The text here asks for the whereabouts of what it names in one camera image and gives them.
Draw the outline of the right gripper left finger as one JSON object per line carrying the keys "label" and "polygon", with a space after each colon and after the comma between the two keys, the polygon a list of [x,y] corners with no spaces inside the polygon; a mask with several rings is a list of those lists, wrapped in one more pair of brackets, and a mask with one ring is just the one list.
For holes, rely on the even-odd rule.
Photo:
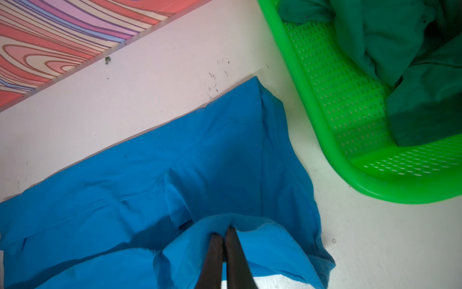
{"label": "right gripper left finger", "polygon": [[221,235],[213,233],[195,289],[220,289],[225,249]]}

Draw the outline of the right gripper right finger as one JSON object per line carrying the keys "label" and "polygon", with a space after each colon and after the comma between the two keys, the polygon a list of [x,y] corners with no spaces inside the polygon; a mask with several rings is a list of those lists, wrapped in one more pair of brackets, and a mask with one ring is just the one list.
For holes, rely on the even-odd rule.
{"label": "right gripper right finger", "polygon": [[226,275],[229,289],[257,289],[247,259],[234,227],[228,227],[225,237]]}

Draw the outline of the blue t-shirt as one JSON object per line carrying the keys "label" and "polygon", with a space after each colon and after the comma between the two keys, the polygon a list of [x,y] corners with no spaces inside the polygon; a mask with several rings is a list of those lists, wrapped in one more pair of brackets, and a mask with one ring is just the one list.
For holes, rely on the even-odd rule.
{"label": "blue t-shirt", "polygon": [[1,203],[8,289],[192,289],[234,228],[253,276],[328,286],[314,187],[252,78]]}

